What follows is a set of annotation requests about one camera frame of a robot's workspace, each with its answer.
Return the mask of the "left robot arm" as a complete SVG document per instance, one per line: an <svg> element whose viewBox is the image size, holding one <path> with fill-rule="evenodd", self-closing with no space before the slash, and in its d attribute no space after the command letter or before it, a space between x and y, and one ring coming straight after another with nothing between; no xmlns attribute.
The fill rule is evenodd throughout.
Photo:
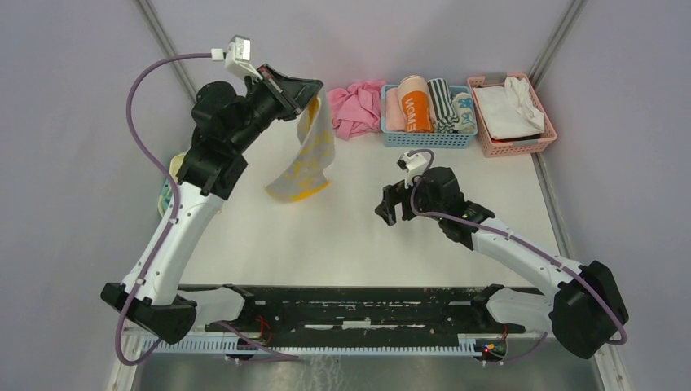
<svg viewBox="0 0 691 391"><path fill-rule="evenodd" d="M274 121L296 119L323 91L320 80L288 77L268 64L257 71L258 78L244 77L244 95L225 81L198 90L191 148L168 210L133 270L100 293L122 318L170 345L202 322L201 301L181 296L178 286L205 228L248 165L244 152Z"/></svg>

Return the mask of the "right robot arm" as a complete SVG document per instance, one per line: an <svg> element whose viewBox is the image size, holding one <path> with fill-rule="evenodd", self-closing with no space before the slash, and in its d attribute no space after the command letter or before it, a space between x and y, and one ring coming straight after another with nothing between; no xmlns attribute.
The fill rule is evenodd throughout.
<svg viewBox="0 0 691 391"><path fill-rule="evenodd" d="M490 257L533 284L535 293L488 287L470 311L472 325L492 332L501 323L553 335L570 353L591 358L603 345L627 342L627 308L612 271L599 261L549 253L510 230L484 206L466 200L453 171L434 167L382 190L375 213L388 226L396 209L406 221L426 217L468 250Z"/></svg>

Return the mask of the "yellow grey patterned towel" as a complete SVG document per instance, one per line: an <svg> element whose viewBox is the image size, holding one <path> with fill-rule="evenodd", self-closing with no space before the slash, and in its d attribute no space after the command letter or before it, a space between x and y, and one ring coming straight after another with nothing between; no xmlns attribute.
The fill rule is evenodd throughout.
<svg viewBox="0 0 691 391"><path fill-rule="evenodd" d="M298 119L299 152L284 172L265 186L265 192L282 203L304 200L328 186L324 173L335 157L331 109L321 90Z"/></svg>

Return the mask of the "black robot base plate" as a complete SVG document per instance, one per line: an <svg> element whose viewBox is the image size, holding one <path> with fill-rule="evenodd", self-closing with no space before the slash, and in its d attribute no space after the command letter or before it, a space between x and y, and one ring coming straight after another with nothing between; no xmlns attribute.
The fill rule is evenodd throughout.
<svg viewBox="0 0 691 391"><path fill-rule="evenodd" d="M280 348L450 347L459 335L515 336L481 304L481 288L231 286L245 300L236 330Z"/></svg>

